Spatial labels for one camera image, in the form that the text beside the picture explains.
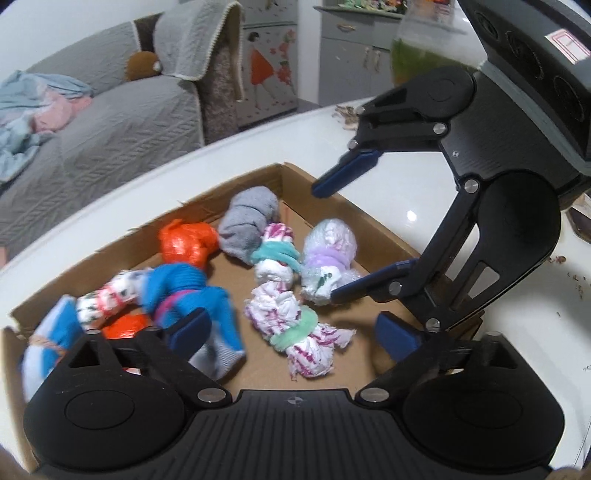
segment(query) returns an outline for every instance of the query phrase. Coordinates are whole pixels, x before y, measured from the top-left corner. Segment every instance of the green liquid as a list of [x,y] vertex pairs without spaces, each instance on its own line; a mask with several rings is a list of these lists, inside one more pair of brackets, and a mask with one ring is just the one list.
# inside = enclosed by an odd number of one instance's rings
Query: green liquid
[[394,40],[392,43],[392,76],[396,87],[409,81],[417,75],[427,73],[438,67],[455,65],[469,72],[475,72],[474,67],[465,65],[457,60],[438,55],[423,48],[411,47],[402,40]]

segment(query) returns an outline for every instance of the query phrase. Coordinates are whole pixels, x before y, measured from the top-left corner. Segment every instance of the white table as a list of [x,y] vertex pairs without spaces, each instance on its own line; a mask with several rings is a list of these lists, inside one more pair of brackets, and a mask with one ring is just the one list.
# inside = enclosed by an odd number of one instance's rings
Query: white table
[[[81,210],[0,271],[0,325],[12,325],[9,312],[15,306],[98,248],[233,176],[284,161],[321,175],[353,136],[332,113],[332,108],[322,109],[243,132],[187,154]],[[441,154],[398,153],[384,155],[377,168],[342,193],[422,251],[456,191]],[[580,464],[590,442],[591,367],[584,368],[591,364],[591,245],[564,223],[556,254],[565,255],[567,262],[544,264],[489,307],[484,321],[487,330],[506,335],[562,405],[567,429],[553,460],[561,466]],[[567,272],[588,279],[582,301]],[[0,382],[4,390],[4,380]],[[5,395],[0,395],[0,442],[18,457]]]

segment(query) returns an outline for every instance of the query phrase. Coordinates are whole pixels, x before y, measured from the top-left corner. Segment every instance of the sofa cushion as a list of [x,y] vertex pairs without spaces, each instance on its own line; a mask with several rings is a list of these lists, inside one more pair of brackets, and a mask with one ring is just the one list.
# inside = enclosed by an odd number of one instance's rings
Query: sofa cushion
[[133,22],[83,38],[28,69],[31,73],[61,73],[90,85],[95,95],[125,81],[129,57],[139,51]]
[[202,145],[192,83],[157,76],[109,90],[0,196],[0,245],[13,257],[75,211]]

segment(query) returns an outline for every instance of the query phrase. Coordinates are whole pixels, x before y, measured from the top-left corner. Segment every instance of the red dress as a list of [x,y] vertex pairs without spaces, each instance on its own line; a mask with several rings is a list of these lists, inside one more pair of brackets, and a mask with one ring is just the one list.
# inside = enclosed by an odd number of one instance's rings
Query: red dress
[[260,85],[274,75],[273,66],[261,53],[253,48],[251,53],[251,83]]

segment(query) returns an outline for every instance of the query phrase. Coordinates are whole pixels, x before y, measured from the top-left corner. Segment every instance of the black gripper base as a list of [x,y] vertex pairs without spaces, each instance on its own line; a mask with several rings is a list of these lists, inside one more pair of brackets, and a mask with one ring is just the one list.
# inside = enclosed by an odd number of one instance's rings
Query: black gripper base
[[177,443],[143,464],[105,473],[43,465],[38,473],[60,480],[543,480],[548,475],[543,468],[478,475],[442,466],[413,447],[389,413],[358,407],[343,390],[246,390],[229,407],[199,413]]

